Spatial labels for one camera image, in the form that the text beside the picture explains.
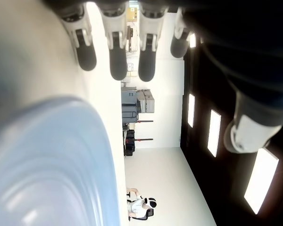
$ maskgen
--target rectangular ceiling light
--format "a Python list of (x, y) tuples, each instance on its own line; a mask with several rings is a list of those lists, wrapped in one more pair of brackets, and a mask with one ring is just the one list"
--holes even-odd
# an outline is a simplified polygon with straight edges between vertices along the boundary
[(212, 110), (208, 134), (208, 150), (213, 154), (214, 157), (217, 155), (220, 121), (221, 115)]
[(196, 47), (196, 36), (195, 33), (190, 36), (190, 48)]
[(193, 128), (194, 125), (194, 107), (195, 107), (195, 97), (189, 95), (189, 109), (188, 109), (188, 124)]
[(244, 195), (245, 200), (255, 214), (258, 214), (265, 199), (278, 162), (279, 159), (268, 150), (264, 148), (259, 149), (249, 185)]

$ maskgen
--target white shirt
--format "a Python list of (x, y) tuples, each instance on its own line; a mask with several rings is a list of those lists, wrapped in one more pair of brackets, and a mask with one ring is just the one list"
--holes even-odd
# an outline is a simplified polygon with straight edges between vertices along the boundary
[(147, 213), (147, 210), (142, 207), (144, 203), (144, 199), (139, 195), (136, 201), (127, 202), (128, 211), (135, 213), (136, 218), (143, 218)]

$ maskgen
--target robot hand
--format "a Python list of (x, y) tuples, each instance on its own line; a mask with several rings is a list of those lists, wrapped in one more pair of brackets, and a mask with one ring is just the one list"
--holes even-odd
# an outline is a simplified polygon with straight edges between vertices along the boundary
[[(127, 71), (125, 56), (127, 36), (125, 2), (123, 0), (116, 0), (113, 3), (109, 0), (95, 1), (97, 1), (96, 4), (101, 11), (108, 40), (111, 75), (116, 80), (122, 80), (126, 76)], [(71, 42), (76, 49), (81, 68), (90, 71), (96, 65), (96, 56), (85, 2), (86, 0), (47, 0), (48, 5), (61, 18), (68, 31)], [(224, 23), (227, 23), (228, 20), (222, 18), (227, 13), (218, 13), (218, 17), (214, 18), (215, 14), (206, 14), (206, 11), (203, 10), (209, 8), (211, 11), (214, 11), (213, 3), (209, 5), (209, 3), (199, 3), (198, 1), (188, 2), (182, 0), (164, 0), (159, 1), (159, 4), (150, 0), (140, 2), (141, 51), (138, 69), (139, 77), (142, 81), (150, 81), (153, 78), (158, 40), (161, 35), (168, 4), (172, 3), (173, 5), (180, 6), (181, 8), (178, 9), (176, 16), (171, 44), (172, 55), (174, 57), (184, 56), (188, 48), (190, 35), (194, 33), (194, 30), (203, 35), (202, 37), (207, 42), (205, 47), (206, 54), (213, 63), (228, 75), (229, 83), (234, 87), (237, 95), (234, 120), (228, 126), (224, 136), (225, 146), (232, 153), (257, 152), (258, 149), (268, 144), (269, 139), (283, 126), (283, 73), (280, 73), (280, 69), (283, 67), (283, 60), (281, 59), (283, 56), (281, 55), (279, 58), (279, 51), (277, 53), (269, 52), (269, 49), (276, 49), (274, 47), (271, 48), (269, 45), (262, 46), (255, 53), (253, 46), (247, 46), (248, 42), (244, 43), (242, 41), (243, 43), (239, 43), (237, 41), (240, 41), (239, 36), (231, 34), (227, 37), (225, 35)], [(199, 16), (199, 14), (203, 13), (199, 18), (206, 19), (202, 26), (200, 19), (194, 16), (198, 8), (202, 10), (197, 15)], [(232, 8), (226, 9), (224, 7), (221, 10), (232, 10)], [(239, 17), (233, 16), (233, 18), (240, 22)], [(213, 27), (209, 27), (210, 23), (208, 21), (214, 21), (212, 23)], [(243, 30), (243, 33), (249, 33), (248, 35), (253, 37), (252, 33), (256, 32), (256, 29), (245, 30), (247, 27), (243, 26), (243, 23), (237, 24), (241, 26), (241, 28), (236, 29), (237, 31)], [(257, 40), (266, 38), (266, 34), (263, 32), (256, 33), (256, 35), (262, 36), (260, 38), (257, 37)], [(244, 68), (239, 68), (233, 64), (231, 58), (235, 54), (238, 56), (245, 55), (243, 64), (249, 64), (250, 69), (248, 71), (244, 71)], [(248, 61), (251, 57), (255, 56), (254, 58), (256, 58), (256, 54), (258, 57), (264, 55), (264, 59), (269, 60), (269, 63), (266, 61), (263, 65), (254, 65), (253, 61)], [(270, 70), (265, 69), (265, 73), (269, 74), (264, 78), (260, 76), (262, 73), (261, 68), (263, 67), (270, 68)]]

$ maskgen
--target chair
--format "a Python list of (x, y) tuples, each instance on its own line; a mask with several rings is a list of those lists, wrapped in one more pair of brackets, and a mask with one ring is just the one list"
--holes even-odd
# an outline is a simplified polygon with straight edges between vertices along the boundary
[(133, 218), (135, 220), (148, 220), (148, 217), (152, 217), (154, 215), (154, 209), (147, 209), (146, 215), (143, 218)]

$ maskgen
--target black ceiling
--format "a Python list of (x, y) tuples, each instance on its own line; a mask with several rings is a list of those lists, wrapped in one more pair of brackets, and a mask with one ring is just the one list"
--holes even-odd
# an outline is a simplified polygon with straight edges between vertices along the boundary
[[(181, 149), (217, 225), (283, 225), (283, 128), (267, 149), (279, 158), (272, 184), (257, 215), (244, 200), (256, 153), (232, 154), (223, 145), (234, 116), (235, 92), (223, 73), (206, 57), (202, 44), (185, 59)], [(188, 95), (195, 96), (194, 126), (187, 123)], [(211, 109), (221, 115), (217, 157), (207, 149)]]

